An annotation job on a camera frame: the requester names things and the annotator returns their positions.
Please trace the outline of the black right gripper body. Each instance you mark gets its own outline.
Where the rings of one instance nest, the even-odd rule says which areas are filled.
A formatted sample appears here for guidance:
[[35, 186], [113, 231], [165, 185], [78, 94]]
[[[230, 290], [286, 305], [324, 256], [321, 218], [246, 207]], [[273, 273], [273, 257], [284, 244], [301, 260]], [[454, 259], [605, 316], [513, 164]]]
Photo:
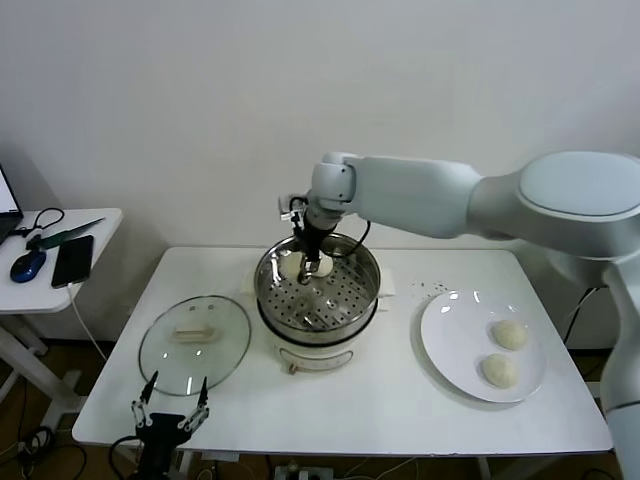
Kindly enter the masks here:
[[329, 235], [328, 230], [316, 228], [304, 222], [302, 225], [295, 223], [293, 233], [297, 239], [299, 249], [305, 254], [308, 261], [319, 261], [320, 250], [324, 239]]

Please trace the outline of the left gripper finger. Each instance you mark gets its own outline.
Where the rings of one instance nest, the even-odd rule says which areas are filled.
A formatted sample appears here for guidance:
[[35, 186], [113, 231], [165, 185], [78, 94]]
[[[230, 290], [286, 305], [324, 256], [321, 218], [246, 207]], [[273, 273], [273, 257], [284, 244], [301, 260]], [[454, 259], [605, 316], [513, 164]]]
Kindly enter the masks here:
[[158, 371], [153, 373], [151, 379], [143, 387], [139, 397], [131, 403], [131, 410], [137, 428], [150, 427], [153, 423], [148, 410], [148, 403], [154, 391], [158, 374]]
[[178, 424], [180, 430], [196, 431], [208, 418], [210, 410], [208, 407], [207, 381], [207, 377], [204, 377], [196, 408]]

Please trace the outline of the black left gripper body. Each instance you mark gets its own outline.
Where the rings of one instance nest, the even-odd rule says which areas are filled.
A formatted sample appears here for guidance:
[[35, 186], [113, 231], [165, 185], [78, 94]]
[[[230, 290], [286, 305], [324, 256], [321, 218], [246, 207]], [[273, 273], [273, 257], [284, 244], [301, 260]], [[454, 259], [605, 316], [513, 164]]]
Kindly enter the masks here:
[[136, 428], [142, 453], [135, 479], [168, 479], [174, 451], [191, 439], [192, 428], [184, 415], [152, 413], [151, 425]]

